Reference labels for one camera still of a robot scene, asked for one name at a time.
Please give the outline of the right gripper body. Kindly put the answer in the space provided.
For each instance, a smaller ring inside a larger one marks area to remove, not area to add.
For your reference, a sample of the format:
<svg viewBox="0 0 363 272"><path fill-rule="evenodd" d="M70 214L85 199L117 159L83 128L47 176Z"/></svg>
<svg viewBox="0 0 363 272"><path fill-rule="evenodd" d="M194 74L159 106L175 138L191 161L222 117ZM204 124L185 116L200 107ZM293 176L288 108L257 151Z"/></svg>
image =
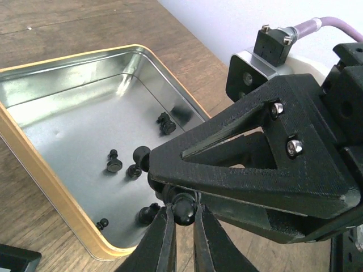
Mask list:
<svg viewBox="0 0 363 272"><path fill-rule="evenodd" d="M320 239L362 224L362 43L338 44L339 57L322 84L323 120L331 138L325 141L322 180L330 196L324 208L334 208L323 219Z"/></svg>

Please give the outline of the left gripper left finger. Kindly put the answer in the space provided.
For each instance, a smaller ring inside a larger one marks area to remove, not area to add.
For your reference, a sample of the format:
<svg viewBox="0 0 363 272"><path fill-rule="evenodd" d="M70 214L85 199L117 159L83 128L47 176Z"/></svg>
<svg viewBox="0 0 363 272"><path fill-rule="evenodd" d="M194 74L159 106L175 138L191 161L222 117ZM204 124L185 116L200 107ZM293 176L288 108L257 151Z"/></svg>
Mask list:
<svg viewBox="0 0 363 272"><path fill-rule="evenodd" d="M176 271L176 224L170 205L159 210L136 249L116 271Z"/></svg>

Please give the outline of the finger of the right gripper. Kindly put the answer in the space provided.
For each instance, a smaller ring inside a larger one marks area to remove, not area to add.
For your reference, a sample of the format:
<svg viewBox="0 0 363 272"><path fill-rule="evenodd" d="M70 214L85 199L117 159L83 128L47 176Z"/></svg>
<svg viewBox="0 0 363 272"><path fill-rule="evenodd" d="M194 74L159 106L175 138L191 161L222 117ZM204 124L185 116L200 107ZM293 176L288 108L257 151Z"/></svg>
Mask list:
<svg viewBox="0 0 363 272"><path fill-rule="evenodd" d="M270 209L198 192L200 203L226 223L280 244L312 240L305 225L307 217L296 212Z"/></svg>
<svg viewBox="0 0 363 272"><path fill-rule="evenodd" d="M270 209L334 218L361 200L351 175L304 95L319 85L309 74L277 76L207 122L153 149L153 180ZM262 128L276 168L233 168L201 161L212 147Z"/></svg>

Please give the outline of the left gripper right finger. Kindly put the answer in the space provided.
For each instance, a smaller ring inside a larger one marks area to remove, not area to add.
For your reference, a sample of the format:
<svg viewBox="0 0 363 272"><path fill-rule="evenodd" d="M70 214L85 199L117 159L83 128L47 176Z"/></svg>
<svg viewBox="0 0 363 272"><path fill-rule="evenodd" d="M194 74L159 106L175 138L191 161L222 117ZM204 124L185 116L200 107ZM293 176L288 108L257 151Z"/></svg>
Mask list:
<svg viewBox="0 0 363 272"><path fill-rule="evenodd" d="M205 205L197 206L193 243L194 271L257 271Z"/></svg>

